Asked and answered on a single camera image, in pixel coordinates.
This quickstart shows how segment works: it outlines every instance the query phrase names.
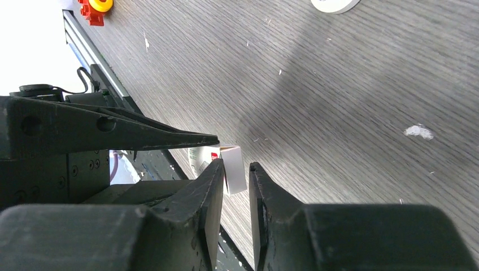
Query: wooden table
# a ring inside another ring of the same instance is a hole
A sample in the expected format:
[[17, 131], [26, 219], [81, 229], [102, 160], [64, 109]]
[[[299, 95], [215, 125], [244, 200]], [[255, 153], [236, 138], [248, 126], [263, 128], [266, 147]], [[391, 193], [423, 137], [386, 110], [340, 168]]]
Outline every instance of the wooden table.
[[[116, 0], [104, 27], [80, 21], [147, 116], [240, 145], [307, 203], [438, 206], [479, 259], [477, 14], [473, 0], [342, 15], [309, 0]], [[434, 138], [404, 134], [418, 124]], [[225, 197], [222, 223], [251, 262], [247, 198]]]

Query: table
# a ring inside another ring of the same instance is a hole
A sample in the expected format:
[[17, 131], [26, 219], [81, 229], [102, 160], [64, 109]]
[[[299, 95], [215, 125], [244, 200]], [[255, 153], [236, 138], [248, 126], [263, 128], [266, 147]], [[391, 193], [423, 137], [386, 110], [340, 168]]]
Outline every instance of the table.
[[[240, 145], [307, 203], [440, 207], [479, 259], [478, 12], [117, 0], [104, 27], [80, 21], [146, 116]], [[407, 136], [414, 125], [430, 134]], [[247, 193], [225, 197], [222, 225], [252, 262]]]

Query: red toy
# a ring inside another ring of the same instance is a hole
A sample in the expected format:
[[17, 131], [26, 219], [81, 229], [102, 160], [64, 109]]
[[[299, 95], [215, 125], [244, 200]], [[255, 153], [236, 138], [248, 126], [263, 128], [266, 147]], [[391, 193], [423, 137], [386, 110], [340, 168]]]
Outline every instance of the red toy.
[[103, 16], [113, 6], [113, 0], [78, 0], [81, 4], [80, 14], [90, 25], [104, 26]]

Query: box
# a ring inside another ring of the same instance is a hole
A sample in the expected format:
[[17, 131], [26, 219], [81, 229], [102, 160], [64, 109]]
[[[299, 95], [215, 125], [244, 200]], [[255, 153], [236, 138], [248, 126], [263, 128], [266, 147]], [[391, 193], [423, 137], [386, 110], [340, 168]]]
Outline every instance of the box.
[[241, 148], [235, 145], [214, 145], [188, 148], [188, 159], [195, 178], [213, 161], [221, 158], [225, 166], [223, 193], [233, 195], [246, 190], [245, 168]]

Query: wire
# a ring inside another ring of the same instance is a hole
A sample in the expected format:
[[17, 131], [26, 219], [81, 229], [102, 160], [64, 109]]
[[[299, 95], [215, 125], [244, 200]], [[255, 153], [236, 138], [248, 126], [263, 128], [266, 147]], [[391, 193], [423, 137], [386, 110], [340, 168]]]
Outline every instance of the wire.
[[64, 90], [64, 89], [62, 89], [58, 86], [54, 86], [54, 88], [58, 89], [58, 90], [61, 90], [62, 92], [65, 92], [65, 93], [68, 93], [68, 94], [83, 94], [83, 93], [86, 93], [88, 91], [88, 83], [86, 82], [85, 77], [83, 76], [82, 73], [87, 76], [88, 80], [90, 80], [90, 83], [93, 83], [94, 80], [93, 80], [91, 74], [84, 67], [80, 67], [76, 70], [76, 74], [78, 75], [81, 82], [83, 83], [83, 86], [85, 87], [85, 91], [83, 91], [83, 92], [70, 92], [70, 91]]

